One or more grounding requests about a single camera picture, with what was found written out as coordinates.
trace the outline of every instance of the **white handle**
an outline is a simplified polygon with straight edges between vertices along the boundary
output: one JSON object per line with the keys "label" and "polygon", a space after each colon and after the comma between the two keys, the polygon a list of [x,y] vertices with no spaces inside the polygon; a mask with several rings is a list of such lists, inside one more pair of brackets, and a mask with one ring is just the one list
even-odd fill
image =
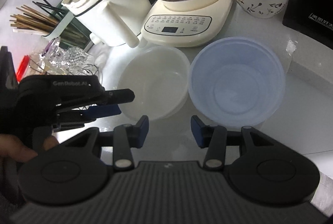
{"label": "white handle", "polygon": [[129,47],[134,48],[138,46],[138,37],[125,24],[119,15],[115,13],[110,2],[102,3],[98,8],[97,13],[105,20],[107,26],[113,28],[114,31],[117,32],[118,37],[126,42]]}

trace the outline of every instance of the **control panel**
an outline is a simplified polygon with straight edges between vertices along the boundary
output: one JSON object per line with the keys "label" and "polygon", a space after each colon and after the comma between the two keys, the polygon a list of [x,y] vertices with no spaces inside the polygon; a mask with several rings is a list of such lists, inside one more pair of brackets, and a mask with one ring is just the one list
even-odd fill
{"label": "control panel", "polygon": [[144,25],[147,32],[165,36],[191,36],[206,31],[210,16],[152,15]]}

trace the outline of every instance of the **red cap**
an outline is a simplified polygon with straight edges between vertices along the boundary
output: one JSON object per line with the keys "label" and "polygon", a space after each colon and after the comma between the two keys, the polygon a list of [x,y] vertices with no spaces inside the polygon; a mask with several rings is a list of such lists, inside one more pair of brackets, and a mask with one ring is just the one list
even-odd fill
{"label": "red cap", "polygon": [[16,72],[16,80],[18,82],[21,82],[22,78],[24,77],[25,71],[27,70],[28,65],[29,65],[29,61],[30,61],[30,57],[28,55],[25,55],[23,57],[23,59],[21,60],[19,68],[17,69],[17,72]]}

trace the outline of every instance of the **digital display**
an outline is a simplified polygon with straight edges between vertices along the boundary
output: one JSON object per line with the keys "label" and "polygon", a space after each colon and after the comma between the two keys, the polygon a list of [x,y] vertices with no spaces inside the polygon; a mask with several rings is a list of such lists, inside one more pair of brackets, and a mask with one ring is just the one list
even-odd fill
{"label": "digital display", "polygon": [[165,26],[162,30],[162,32],[170,32],[170,33],[176,33],[178,28],[172,28],[172,27],[169,27],[169,26]]}

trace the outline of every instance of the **finger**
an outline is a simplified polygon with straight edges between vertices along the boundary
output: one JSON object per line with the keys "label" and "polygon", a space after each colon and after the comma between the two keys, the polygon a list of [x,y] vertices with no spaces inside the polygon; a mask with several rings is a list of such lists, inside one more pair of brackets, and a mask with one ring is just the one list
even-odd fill
{"label": "finger", "polygon": [[49,149],[52,149],[53,147],[57,146],[59,144],[58,140],[54,136],[50,136],[46,138],[43,142],[43,149],[48,151]]}
{"label": "finger", "polygon": [[0,134],[0,156],[27,162],[36,157],[37,152],[25,146],[17,136]]}

